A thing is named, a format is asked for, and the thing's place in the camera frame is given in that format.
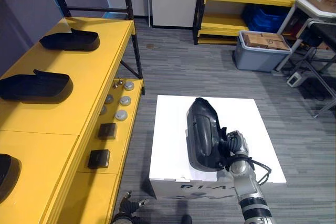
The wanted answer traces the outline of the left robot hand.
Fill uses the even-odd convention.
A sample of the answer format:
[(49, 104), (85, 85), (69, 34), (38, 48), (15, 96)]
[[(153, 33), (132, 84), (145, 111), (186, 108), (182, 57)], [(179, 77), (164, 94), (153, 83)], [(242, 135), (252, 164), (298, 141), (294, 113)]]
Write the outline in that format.
[(145, 206), (149, 203), (149, 199), (141, 199), (139, 201), (131, 201), (132, 191), (126, 192), (122, 198), (119, 206), (119, 214), (123, 216), (131, 217), (139, 208)]

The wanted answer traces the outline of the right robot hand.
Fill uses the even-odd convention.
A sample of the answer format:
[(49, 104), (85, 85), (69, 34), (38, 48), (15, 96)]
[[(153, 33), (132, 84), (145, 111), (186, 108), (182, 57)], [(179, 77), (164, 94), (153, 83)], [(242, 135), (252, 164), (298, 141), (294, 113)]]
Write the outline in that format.
[(247, 150), (243, 150), (244, 137), (239, 131), (227, 133), (227, 128), (221, 129), (222, 138), (218, 142), (218, 151), (220, 154), (219, 166), (228, 172), (232, 164), (238, 161), (250, 162)]

